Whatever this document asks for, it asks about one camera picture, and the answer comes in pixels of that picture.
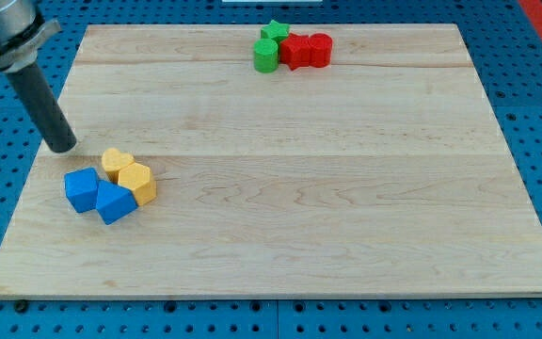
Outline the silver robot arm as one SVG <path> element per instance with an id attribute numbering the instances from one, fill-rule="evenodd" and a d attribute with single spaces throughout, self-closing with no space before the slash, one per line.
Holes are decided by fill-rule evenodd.
<path id="1" fill-rule="evenodd" d="M 38 50 L 61 31 L 33 0 L 0 0 L 0 72 L 16 73 L 37 61 Z"/>

